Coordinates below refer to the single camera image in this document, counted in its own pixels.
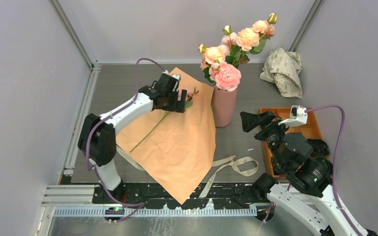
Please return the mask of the pink flower stem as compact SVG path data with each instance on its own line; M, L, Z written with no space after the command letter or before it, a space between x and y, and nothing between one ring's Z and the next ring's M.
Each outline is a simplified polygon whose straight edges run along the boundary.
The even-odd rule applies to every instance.
M240 70L225 61L214 62L208 72L217 88L224 91L234 91L242 78Z
M263 51L267 40L275 34L276 22L277 14L271 13L266 20L258 20L251 27L238 32L236 45L240 48L240 56L236 65L248 63L248 54L257 55Z
M224 36L221 39L220 47L223 49L225 61L235 67L239 66L241 57L241 47L237 45L238 35L232 31L231 26L227 25L223 28Z
M214 63L220 63L221 61L225 60L225 58L229 55L230 48L227 45L207 48L204 44L199 44L197 49L199 53L202 54L200 68L204 73L204 78L209 83L213 83L214 80L211 78L209 71Z

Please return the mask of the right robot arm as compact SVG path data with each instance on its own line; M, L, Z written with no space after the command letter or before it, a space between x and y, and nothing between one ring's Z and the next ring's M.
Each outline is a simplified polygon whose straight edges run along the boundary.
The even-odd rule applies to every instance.
M241 112L240 116L244 132L260 127L255 139L267 144L286 180L304 194L317 210L292 196L275 177L267 173L252 185L258 201L270 201L281 206L316 236L376 235L376 232L361 226L342 205L334 186L334 168L311 158L314 149L302 133L288 132L291 127L307 123L306 108L292 106L290 116L285 120L271 111L261 114Z

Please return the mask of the pink flowers with green stems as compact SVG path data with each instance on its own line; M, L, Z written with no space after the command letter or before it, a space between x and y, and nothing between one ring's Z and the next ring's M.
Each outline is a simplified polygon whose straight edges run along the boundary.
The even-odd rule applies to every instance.
M185 96L185 106L184 111L193 105L194 96L199 93L199 90L196 87L193 87L192 90L188 91ZM157 124L149 131L149 133L140 140L129 152L132 153L136 148L138 148L152 133L153 131L167 118L170 114L170 111L165 111L163 117L157 122Z

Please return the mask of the green orange flower bouquet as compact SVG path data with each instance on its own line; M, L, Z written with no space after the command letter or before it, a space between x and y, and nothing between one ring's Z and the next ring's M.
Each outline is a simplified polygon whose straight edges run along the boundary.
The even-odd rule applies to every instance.
M116 142L178 203L182 204L212 167L216 148L216 128L211 108L213 88L179 68L180 89L199 90L193 105L184 113L171 112L153 133L132 153L163 117L164 111L145 114L116 136Z

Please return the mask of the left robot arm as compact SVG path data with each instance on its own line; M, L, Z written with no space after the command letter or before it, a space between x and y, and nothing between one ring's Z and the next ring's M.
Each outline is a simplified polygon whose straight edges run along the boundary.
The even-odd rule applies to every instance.
M78 148L94 168L99 180L106 187L104 196L118 203L124 196L114 157L117 152L116 136L139 117L153 110L183 113L187 90L179 90L181 76L164 71L157 81L144 86L130 100L101 115L90 113L84 119Z

